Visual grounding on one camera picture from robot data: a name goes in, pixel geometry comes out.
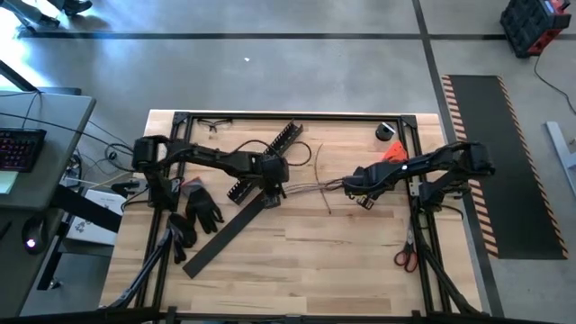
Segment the black glove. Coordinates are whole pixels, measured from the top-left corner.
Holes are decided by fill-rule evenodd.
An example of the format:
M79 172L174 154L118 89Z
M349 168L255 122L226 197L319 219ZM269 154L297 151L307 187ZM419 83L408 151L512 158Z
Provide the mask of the black glove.
M174 242L174 262L179 264L186 260L184 248L191 248L196 243L194 221L187 220L182 215L172 213L168 216L168 227L172 231Z
M224 222L220 208L214 203L202 183L193 184L190 187L188 202L186 203L186 217L192 222L198 218L206 234L216 233L218 231L216 222Z

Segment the orange object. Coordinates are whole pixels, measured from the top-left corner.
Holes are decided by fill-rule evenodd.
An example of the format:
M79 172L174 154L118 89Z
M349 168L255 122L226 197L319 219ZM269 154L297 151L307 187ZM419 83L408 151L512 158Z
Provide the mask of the orange object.
M393 163L400 163L406 160L408 160L408 152L399 140L395 141L382 157L382 161L390 161Z

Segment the keyboard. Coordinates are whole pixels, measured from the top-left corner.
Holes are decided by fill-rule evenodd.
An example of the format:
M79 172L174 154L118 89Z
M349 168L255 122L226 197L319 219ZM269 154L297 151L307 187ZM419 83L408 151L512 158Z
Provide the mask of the keyboard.
M0 128L0 171L31 172L45 136L45 130Z

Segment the orange and black striped tape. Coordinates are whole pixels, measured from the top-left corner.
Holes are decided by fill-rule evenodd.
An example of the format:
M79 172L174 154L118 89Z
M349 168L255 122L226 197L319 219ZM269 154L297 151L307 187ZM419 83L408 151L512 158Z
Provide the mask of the orange and black striped tape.
M460 114L458 102L456 101L456 95L454 88L452 87L450 76L442 76L442 85L444 87L446 103L448 104L448 111L450 112L450 119L454 126L456 138L458 140L468 140L468 137L466 136L466 128L464 127L464 122L462 120L462 115ZM486 251L488 251L489 256L498 257L498 246L496 244L494 231L492 230L488 208L484 201L482 185L476 180L469 180L468 185L470 185L470 188L472 189L471 194L472 200L474 201L474 209L476 210L476 215L478 215L478 222L480 223L481 234L484 239Z
M532 159L532 155L530 154L530 150L528 149L528 145L526 144L526 139L524 138L524 133L522 132L522 129L520 128L520 124L518 123L518 117L516 116L516 112L514 111L514 107L512 106L512 101L510 100L508 90L506 90L506 87L504 86L504 82L502 81L502 78L500 76L498 76L498 81L500 83L502 93L504 94L504 98L506 99L506 104L508 106L508 109L510 110L510 115L512 117L512 121L514 122L514 126L516 127L517 134L520 138L520 141L522 142L522 148L526 152L526 158L528 160L528 163L530 163L530 167L532 168L532 173L534 174L534 179L536 180L536 183L538 184L538 189L540 189L540 194L542 195L542 200L544 201L544 205L546 206L546 210L548 211L548 216L550 217L550 222L552 223L552 226L554 227L554 232L556 233L556 238L558 239L558 243L562 247L562 255L565 258L568 258L568 249L566 248L566 243L564 242L564 239L562 238L562 233L560 232L560 227L558 226L558 220L554 216L554 212L552 211L552 206L550 206L550 203L548 202L548 196L546 195L546 192L544 190L544 186L542 185L542 181L540 180L540 176L538 175L538 172L536 171L536 167L534 166L534 160Z

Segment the desk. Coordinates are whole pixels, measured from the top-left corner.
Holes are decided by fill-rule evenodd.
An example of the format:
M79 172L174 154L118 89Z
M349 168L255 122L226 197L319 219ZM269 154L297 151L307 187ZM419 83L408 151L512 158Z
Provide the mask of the desk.
M2 91L0 95L19 94ZM0 97L0 113L20 116L26 110L34 94ZM42 94L36 97L30 117L53 122L74 130L83 131L95 107L95 99L86 96ZM0 127L22 127L22 119L0 115ZM69 157L76 147L80 134L62 130L35 121L27 121L27 128L47 131L44 147L34 169L29 174L19 174L10 194L0 195L0 226L12 221L12 227L0 241L0 318L13 317L20 313L46 253L31 256L23 248L21 230L24 222L36 211L44 211L50 204ZM6 205L30 206L28 211L7 209ZM62 218L56 209L48 209L47 224L49 237L53 238Z
M173 114L151 111L145 134L168 136ZM416 117L422 150L429 152L444 145L438 117ZM192 141L230 151L246 140L270 142L285 124L236 119L229 128L220 127L214 133L195 122ZM375 138L377 121L296 120L296 124L304 125L298 140L308 143L314 154L323 144L318 158L320 181L351 175L356 167L379 160L392 144ZM257 144L243 149L263 150ZM307 157L307 151L294 145L285 156L298 163ZM302 167L291 166L289 184L315 182L313 161ZM236 179L220 170L187 164L184 177L195 176L206 183L227 222L250 200L242 206L230 201L226 192ZM193 280L181 269L183 264L173 264L170 257L162 310L176 306L179 313L363 316L410 316L412 310L423 311L418 271L407 274L392 262L406 238L410 216L405 184L399 183L394 191L381 196L370 211L341 191L327 193L327 199L331 215L320 193L289 196L281 207L261 212ZM179 211L184 203L182 199ZM122 217L102 305L119 297L140 270L152 212L145 204L136 204ZM446 272L469 303L480 309L460 215L453 211L437 213L436 226ZM198 242L186 251L188 258L212 238L198 230L199 225L196 228ZM155 281L153 273L147 305L151 304ZM439 308L436 280L431 282L434 304Z

